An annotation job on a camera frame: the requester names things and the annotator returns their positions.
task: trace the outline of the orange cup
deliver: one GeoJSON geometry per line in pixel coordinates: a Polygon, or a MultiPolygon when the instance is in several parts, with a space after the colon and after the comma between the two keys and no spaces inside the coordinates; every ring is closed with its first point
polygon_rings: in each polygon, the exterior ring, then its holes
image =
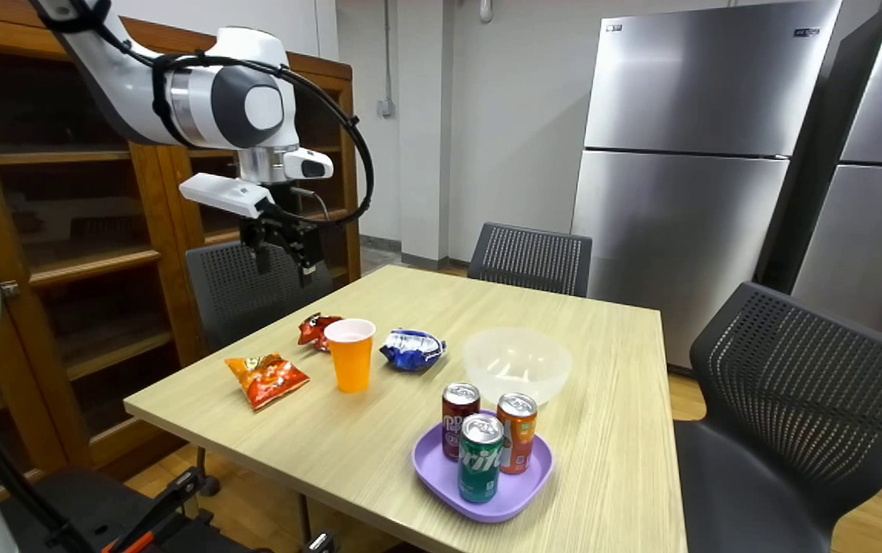
{"type": "Polygon", "coordinates": [[[322,337],[339,370],[341,393],[363,393],[371,384],[371,351],[373,351],[371,319],[339,319],[324,324],[322,337]]]}

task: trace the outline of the table top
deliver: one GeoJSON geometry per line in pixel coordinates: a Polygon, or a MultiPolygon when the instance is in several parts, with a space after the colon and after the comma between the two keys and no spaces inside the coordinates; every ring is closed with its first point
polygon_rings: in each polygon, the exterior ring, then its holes
{"type": "Polygon", "coordinates": [[[380,266],[129,397],[126,409],[427,550],[684,550],[656,310],[380,266]],[[330,359],[295,343],[316,310],[371,319],[373,348],[389,329],[429,330],[449,343],[444,359],[399,375],[373,352],[371,389],[339,393],[330,359]],[[463,379],[456,348],[480,329],[531,329],[572,352],[566,387],[538,414],[557,458],[549,482],[499,524],[443,505],[412,468],[412,445],[438,422],[443,387],[463,379]],[[224,357],[263,352],[282,352],[310,384],[253,411],[224,357]]]}

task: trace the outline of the chair backrest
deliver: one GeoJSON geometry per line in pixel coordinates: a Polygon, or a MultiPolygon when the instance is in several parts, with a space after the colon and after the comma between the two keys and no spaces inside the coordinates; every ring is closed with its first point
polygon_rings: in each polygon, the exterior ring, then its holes
{"type": "Polygon", "coordinates": [[[257,270],[253,249],[241,242],[196,244],[187,252],[187,274],[196,296],[203,341],[210,348],[229,343],[299,303],[327,291],[327,275],[320,270],[316,285],[302,285],[295,260],[263,244],[269,270],[257,270]]]}
{"type": "Polygon", "coordinates": [[[882,488],[882,335],[736,285],[690,348],[705,422],[834,521],[882,488]]]}
{"type": "Polygon", "coordinates": [[[481,223],[466,275],[585,295],[594,238],[481,223]]]}

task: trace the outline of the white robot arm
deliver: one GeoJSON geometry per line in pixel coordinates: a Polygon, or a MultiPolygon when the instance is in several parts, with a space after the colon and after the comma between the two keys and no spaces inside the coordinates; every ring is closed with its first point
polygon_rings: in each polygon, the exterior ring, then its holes
{"type": "Polygon", "coordinates": [[[221,26],[210,52],[160,55],[137,47],[110,0],[30,0],[93,82],[99,108],[132,140],[237,150],[237,178],[196,172],[180,183],[193,201],[244,219],[241,238],[282,244],[302,274],[320,259],[310,230],[346,223],[368,208],[368,150],[316,87],[295,76],[277,37],[221,26]],[[303,219],[274,199],[277,183],[330,178],[330,160],[299,144],[295,87],[333,110],[364,165],[364,195],[352,211],[303,219]]]}

